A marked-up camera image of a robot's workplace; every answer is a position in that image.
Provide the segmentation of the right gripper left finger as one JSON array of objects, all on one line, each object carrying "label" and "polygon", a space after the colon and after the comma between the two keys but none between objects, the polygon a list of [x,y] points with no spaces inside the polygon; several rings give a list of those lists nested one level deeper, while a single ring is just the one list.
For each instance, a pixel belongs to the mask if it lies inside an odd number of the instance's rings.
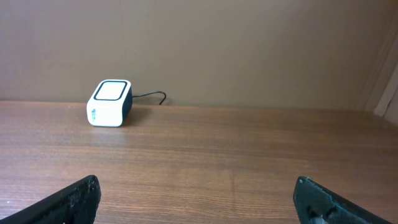
[{"label": "right gripper left finger", "polygon": [[65,187],[43,200],[1,220],[1,224],[93,224],[101,200],[95,175]]}]

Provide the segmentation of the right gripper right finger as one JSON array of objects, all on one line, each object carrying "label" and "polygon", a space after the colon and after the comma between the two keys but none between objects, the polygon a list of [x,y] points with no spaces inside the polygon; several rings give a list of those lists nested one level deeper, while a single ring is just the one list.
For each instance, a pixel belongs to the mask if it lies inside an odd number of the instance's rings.
[{"label": "right gripper right finger", "polygon": [[304,176],[296,181],[293,201],[301,224],[391,224]]}]

